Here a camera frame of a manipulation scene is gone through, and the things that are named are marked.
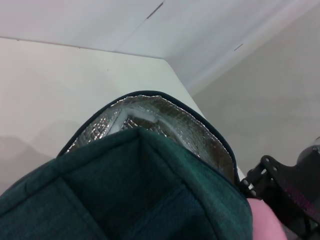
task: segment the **silver foil lining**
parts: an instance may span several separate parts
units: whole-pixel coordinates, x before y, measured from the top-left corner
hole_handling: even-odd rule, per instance
[[[234,181],[232,158],[216,136],[190,113],[161,96],[128,96],[117,101],[89,124],[66,152],[135,127],[172,139]]]

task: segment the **green fabric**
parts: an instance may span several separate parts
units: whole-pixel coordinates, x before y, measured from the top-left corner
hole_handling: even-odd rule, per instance
[[[247,200],[170,139],[143,128],[35,170],[0,197],[0,239],[252,239]]]

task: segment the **white wall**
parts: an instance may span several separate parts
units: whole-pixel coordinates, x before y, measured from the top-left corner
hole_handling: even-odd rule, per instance
[[[191,91],[319,2],[0,0],[0,37],[165,59]]]
[[[0,195],[113,100],[165,92],[201,114],[162,59],[0,38]]]
[[[263,155],[295,165],[320,136],[320,6],[194,96],[247,172]]]

